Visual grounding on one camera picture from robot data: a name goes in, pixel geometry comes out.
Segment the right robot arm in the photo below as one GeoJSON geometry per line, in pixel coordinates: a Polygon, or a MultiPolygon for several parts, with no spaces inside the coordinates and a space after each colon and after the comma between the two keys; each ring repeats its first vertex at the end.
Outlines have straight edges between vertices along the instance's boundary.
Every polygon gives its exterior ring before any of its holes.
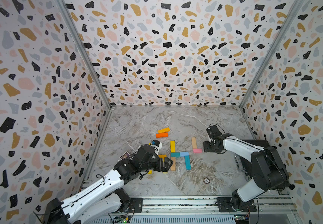
{"type": "Polygon", "coordinates": [[[230,204],[235,211],[243,211],[270,189],[282,191],[289,187],[286,166],[268,141],[241,140],[220,132],[217,125],[210,125],[206,131],[209,140],[203,143],[205,152],[219,155],[233,152],[251,165],[250,180],[232,194],[230,204]]]}

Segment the beige wooden block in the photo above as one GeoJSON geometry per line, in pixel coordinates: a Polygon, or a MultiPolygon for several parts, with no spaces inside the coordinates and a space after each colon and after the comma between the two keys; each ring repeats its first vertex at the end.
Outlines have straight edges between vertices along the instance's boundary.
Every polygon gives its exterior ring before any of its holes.
{"type": "Polygon", "coordinates": [[[193,149],[198,148],[198,147],[197,147],[196,137],[192,137],[192,138],[191,138],[191,141],[192,141],[192,148],[193,148],[193,149]]]}

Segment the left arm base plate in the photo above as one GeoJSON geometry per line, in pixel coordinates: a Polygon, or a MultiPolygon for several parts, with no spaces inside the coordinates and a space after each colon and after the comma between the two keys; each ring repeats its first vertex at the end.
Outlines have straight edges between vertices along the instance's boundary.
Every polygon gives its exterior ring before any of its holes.
{"type": "Polygon", "coordinates": [[[139,214],[142,213],[143,208],[143,198],[142,197],[132,197],[127,203],[127,208],[123,213],[127,214],[139,214]]]}

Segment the pink block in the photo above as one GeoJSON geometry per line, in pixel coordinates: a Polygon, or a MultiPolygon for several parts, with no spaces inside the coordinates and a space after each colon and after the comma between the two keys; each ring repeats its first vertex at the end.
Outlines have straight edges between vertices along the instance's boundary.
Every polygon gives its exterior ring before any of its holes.
{"type": "Polygon", "coordinates": [[[200,153],[203,153],[203,149],[201,149],[201,148],[194,148],[194,149],[193,149],[193,153],[194,153],[194,154],[200,154],[200,153]]]}

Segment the teal long block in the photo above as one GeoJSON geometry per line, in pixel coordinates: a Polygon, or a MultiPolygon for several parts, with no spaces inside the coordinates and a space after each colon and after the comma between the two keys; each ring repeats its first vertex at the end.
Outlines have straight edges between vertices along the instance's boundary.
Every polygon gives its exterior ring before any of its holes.
{"type": "Polygon", "coordinates": [[[184,156],[186,170],[191,170],[190,156],[184,156]]]}

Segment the light blue block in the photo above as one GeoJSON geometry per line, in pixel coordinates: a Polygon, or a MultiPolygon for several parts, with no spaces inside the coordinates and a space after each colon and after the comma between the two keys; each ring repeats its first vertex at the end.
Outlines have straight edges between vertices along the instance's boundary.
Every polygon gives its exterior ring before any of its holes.
{"type": "Polygon", "coordinates": [[[189,156],[189,152],[180,152],[179,154],[181,157],[189,156]]]}

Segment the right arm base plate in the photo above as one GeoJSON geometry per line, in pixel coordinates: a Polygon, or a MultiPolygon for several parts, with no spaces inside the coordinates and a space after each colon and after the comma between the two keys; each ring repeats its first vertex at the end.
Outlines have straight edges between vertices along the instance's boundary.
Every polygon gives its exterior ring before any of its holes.
{"type": "Polygon", "coordinates": [[[243,202],[234,197],[218,197],[215,204],[218,206],[219,212],[256,212],[255,203],[250,200],[243,202]]]}

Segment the tan wooden block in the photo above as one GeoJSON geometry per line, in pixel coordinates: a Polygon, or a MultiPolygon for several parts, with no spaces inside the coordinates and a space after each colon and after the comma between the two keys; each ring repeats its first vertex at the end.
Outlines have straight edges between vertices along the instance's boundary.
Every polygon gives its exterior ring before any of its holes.
{"type": "Polygon", "coordinates": [[[171,160],[173,161],[173,164],[170,168],[170,171],[175,171],[176,170],[176,158],[175,157],[171,157],[171,160]]]}

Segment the teal short block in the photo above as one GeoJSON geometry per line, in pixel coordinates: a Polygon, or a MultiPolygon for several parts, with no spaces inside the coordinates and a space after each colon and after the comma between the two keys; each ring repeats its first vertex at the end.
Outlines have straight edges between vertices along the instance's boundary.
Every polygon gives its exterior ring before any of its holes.
{"type": "Polygon", "coordinates": [[[176,152],[173,152],[170,155],[171,155],[171,157],[175,157],[175,158],[180,157],[180,153],[176,153],[176,152]]]}

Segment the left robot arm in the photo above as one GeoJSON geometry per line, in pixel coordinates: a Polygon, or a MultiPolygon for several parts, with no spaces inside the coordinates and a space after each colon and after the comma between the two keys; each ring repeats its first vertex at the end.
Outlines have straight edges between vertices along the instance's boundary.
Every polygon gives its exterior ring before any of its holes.
{"type": "Polygon", "coordinates": [[[149,171],[168,172],[173,161],[157,154],[162,143],[153,141],[121,159],[106,175],[79,193],[47,204],[46,211],[38,215],[42,224],[87,224],[110,213],[130,212],[130,196],[123,187],[149,171]]]}

